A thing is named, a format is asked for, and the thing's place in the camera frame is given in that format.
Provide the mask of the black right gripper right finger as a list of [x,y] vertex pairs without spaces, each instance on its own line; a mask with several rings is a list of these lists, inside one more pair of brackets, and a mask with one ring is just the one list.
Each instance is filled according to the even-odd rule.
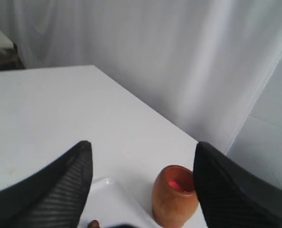
[[209,228],[282,228],[282,190],[199,142],[194,186]]

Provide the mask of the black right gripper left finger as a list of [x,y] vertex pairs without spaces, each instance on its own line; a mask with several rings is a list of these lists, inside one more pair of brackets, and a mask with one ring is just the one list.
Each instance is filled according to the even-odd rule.
[[0,191],[0,228],[76,228],[93,180],[89,141]]

